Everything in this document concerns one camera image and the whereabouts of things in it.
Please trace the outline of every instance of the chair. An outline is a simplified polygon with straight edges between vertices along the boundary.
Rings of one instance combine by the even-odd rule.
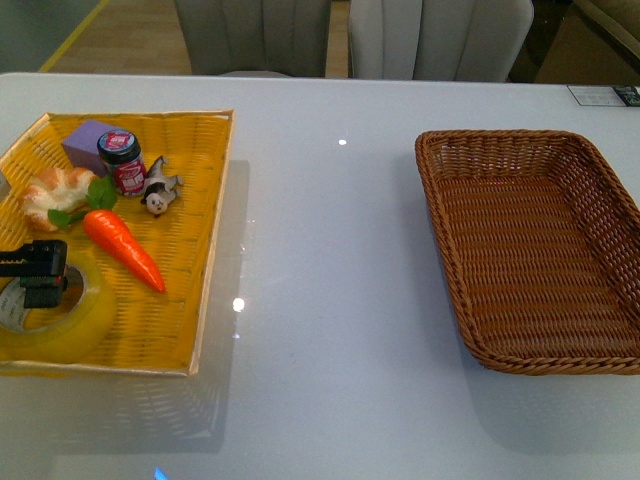
[[[351,0],[352,76],[503,82],[532,21],[531,0]]]
[[[323,77],[331,0],[174,0],[196,75]]]

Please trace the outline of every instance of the wicker basket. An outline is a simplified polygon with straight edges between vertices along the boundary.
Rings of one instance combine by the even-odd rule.
[[[435,131],[416,157],[459,330],[481,364],[640,373],[640,214],[593,144]]]
[[[155,259],[167,286],[155,293],[92,244],[80,226],[55,234],[98,265],[114,289],[113,328],[81,362],[59,365],[33,361],[0,362],[0,373],[127,372],[187,375],[197,371],[213,268],[216,234],[233,132],[233,112],[149,114],[46,114],[0,159],[12,186],[0,204],[0,249],[13,250],[34,238],[21,213],[19,197],[32,175],[47,166],[69,166],[61,142],[92,119],[128,129],[142,146],[147,167],[160,155],[167,175],[184,179],[182,197],[159,218],[140,198],[120,197],[114,211]]]

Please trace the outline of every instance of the carrot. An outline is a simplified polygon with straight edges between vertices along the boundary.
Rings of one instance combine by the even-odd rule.
[[[49,210],[49,220],[63,230],[82,220],[84,231],[94,243],[151,288],[164,292],[164,280],[158,266],[133,237],[126,223],[111,211],[117,201],[113,179],[106,176],[91,182],[86,200],[91,210],[71,214]]]
[[[87,236],[140,280],[164,292],[158,266],[131,234],[127,224],[111,210],[91,210],[82,220]]]

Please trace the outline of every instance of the purple sponge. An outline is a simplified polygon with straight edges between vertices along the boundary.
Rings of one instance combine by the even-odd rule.
[[[76,128],[62,141],[62,148],[71,160],[71,164],[74,167],[88,168],[96,175],[104,177],[107,174],[107,167],[100,158],[96,144],[104,133],[115,128],[118,127],[95,120],[87,120]]]

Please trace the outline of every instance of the croissant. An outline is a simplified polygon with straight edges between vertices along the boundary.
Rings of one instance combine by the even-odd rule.
[[[49,221],[50,209],[72,212],[86,203],[89,184],[97,176],[86,168],[45,168],[31,177],[22,194],[22,210],[31,226],[42,232],[58,230]]]

